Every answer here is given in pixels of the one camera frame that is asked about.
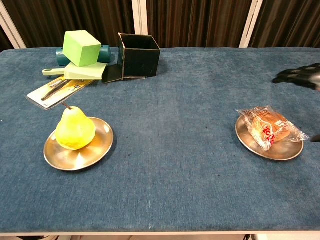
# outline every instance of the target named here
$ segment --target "pear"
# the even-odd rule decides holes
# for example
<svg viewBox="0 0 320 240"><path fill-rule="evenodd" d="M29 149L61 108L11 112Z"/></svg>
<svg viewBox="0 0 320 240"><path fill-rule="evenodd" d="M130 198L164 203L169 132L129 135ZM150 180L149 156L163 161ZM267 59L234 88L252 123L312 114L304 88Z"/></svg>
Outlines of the pear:
<svg viewBox="0 0 320 240"><path fill-rule="evenodd" d="M63 112L55 130L55 139L66 149L78 150L91 143L96 135L96 126L80 108L71 106Z"/></svg>

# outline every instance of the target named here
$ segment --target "black cardboard box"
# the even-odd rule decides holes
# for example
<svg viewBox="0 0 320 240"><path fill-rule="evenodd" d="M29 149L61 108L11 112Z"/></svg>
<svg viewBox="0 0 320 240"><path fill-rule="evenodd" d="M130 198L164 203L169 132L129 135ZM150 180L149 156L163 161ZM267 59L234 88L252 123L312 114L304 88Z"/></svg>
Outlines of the black cardboard box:
<svg viewBox="0 0 320 240"><path fill-rule="evenodd" d="M151 35L118 34L118 61L106 67L102 82L156 76L160 48L155 39Z"/></svg>

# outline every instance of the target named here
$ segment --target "blue felt tablecloth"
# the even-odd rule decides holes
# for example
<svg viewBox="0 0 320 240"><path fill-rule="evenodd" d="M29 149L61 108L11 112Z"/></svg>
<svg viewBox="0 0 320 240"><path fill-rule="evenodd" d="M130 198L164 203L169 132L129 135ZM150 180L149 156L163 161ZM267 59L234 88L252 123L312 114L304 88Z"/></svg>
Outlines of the blue felt tablecloth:
<svg viewBox="0 0 320 240"><path fill-rule="evenodd" d="M156 77L99 81L67 100L115 141L96 165L65 172L43 156L65 107L26 100L58 67L55 49L2 52L0 233L320 230L320 143L277 162L235 133L236 109L271 105L320 134L320 92L271 83L318 62L316 48L162 49Z"/></svg>

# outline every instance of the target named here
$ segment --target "metal plate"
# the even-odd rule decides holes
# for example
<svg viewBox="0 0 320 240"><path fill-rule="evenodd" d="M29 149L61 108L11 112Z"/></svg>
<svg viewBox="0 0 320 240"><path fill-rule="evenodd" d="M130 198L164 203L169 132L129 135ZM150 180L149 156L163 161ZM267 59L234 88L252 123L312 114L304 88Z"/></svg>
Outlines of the metal plate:
<svg viewBox="0 0 320 240"><path fill-rule="evenodd" d="M99 118L89 118L96 127L95 137L92 142L79 150L63 148L56 141L56 131L51 133L43 149L48 164L59 170L75 171L97 163L109 152L114 141L112 128Z"/></svg>
<svg viewBox="0 0 320 240"><path fill-rule="evenodd" d="M244 116L240 116L235 123L235 132L241 143L251 152L261 157L285 161L297 157L304 149L304 141L300 142L276 142L268 151L263 151L248 131Z"/></svg>

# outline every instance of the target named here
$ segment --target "pear stem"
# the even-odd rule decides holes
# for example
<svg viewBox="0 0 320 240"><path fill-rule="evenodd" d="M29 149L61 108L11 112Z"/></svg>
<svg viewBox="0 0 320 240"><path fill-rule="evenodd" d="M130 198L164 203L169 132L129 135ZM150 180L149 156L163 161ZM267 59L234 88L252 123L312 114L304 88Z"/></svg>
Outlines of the pear stem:
<svg viewBox="0 0 320 240"><path fill-rule="evenodd" d="M62 105L64 105L64 106L66 106L68 109L72 109L68 104L66 104L65 102L64 103L62 103Z"/></svg>

